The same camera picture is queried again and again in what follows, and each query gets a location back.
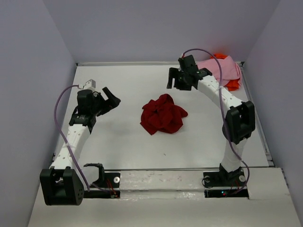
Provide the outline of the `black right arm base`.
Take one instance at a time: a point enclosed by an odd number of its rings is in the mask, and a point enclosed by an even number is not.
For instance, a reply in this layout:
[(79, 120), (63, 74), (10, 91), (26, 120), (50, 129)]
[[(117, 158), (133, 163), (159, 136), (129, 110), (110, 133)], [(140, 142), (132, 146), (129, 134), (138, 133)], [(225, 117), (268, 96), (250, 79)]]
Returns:
[(201, 180), (206, 198), (248, 198), (246, 178), (241, 168), (234, 172), (220, 169), (216, 172), (203, 172)]

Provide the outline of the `dark red t shirt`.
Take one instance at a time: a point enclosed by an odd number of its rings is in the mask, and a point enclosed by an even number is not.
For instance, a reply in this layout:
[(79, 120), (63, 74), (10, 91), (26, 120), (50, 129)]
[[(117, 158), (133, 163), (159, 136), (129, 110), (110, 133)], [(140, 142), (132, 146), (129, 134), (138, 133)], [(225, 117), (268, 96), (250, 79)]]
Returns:
[(158, 131), (173, 134), (183, 126), (182, 119), (188, 116), (188, 112), (176, 105), (169, 94), (150, 100), (142, 109), (140, 125), (150, 135)]

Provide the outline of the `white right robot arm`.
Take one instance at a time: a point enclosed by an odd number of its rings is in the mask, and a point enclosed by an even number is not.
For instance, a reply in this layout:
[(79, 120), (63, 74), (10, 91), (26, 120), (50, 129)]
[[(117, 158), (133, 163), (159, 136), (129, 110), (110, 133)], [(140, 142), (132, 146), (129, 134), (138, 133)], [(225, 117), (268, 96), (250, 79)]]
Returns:
[(190, 91), (195, 88), (207, 96), (221, 110), (222, 132), (226, 139), (224, 156), (217, 172), (205, 172), (202, 183), (205, 188), (233, 187), (243, 189), (248, 175), (244, 174), (242, 159), (244, 146), (256, 128), (255, 106), (242, 101), (223, 87), (221, 80), (208, 67), (200, 68), (192, 55), (178, 59), (179, 67), (169, 69), (167, 88)]

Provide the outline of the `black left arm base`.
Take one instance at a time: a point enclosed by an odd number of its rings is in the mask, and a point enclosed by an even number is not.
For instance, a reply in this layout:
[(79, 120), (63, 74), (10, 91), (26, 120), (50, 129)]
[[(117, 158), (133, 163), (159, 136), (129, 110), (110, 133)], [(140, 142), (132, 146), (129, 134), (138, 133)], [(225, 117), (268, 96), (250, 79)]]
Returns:
[(106, 171), (101, 163), (89, 163), (83, 167), (89, 183), (89, 192), (84, 191), (85, 199), (120, 198), (120, 172)]

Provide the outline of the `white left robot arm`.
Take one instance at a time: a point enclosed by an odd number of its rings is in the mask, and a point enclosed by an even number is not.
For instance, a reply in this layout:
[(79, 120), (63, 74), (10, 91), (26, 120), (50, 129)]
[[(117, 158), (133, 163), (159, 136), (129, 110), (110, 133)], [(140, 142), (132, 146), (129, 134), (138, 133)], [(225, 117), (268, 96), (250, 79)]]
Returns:
[(63, 146), (48, 169), (42, 169), (40, 184), (47, 206), (79, 206), (83, 199), (117, 199), (120, 197), (119, 173), (107, 173), (101, 163), (88, 163), (92, 167), (87, 178), (78, 160), (85, 142), (92, 133), (96, 118), (118, 107), (121, 100), (104, 87), (104, 98), (93, 85), (85, 85), (77, 93), (77, 106), (72, 112), (68, 132), (57, 129)]

